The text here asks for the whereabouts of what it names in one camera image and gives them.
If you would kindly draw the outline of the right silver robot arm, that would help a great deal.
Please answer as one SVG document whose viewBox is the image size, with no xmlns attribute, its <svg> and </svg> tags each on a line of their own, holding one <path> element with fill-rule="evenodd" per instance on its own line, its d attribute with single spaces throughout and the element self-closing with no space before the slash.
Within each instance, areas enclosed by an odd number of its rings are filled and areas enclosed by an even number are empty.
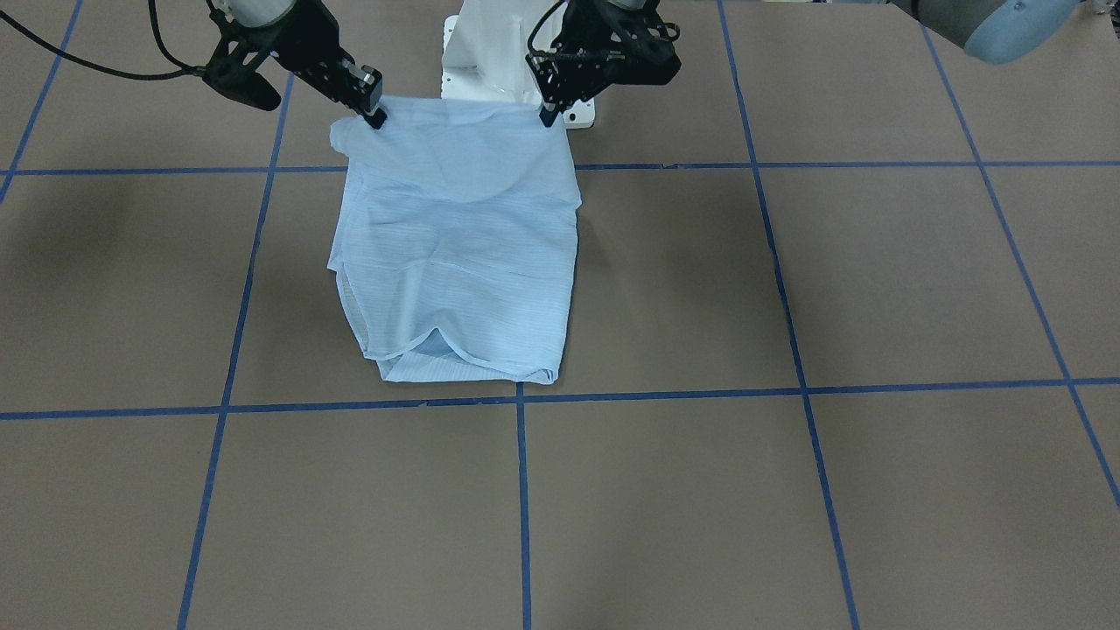
<svg viewBox="0 0 1120 630">
<path fill-rule="evenodd" d="M 321 1 L 224 1 L 209 17 L 220 44 L 200 78 L 221 96 L 276 110 L 283 98 L 259 72 L 273 59 L 368 127 L 379 130 L 388 121 L 380 106 L 381 73 L 340 46 L 340 26 Z"/>
</svg>

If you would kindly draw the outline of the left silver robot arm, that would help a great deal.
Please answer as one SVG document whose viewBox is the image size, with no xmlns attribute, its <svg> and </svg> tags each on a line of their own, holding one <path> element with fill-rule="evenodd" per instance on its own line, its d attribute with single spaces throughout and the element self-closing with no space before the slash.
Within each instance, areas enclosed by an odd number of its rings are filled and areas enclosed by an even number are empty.
<svg viewBox="0 0 1120 630">
<path fill-rule="evenodd" d="M 892 1 L 916 24 L 992 65 L 1039 48 L 1075 11 L 1076 1 Z M 577 102 L 612 85 L 668 85 L 683 66 L 679 24 L 657 1 L 556 1 L 528 35 L 528 70 L 551 127 Z"/>
</svg>

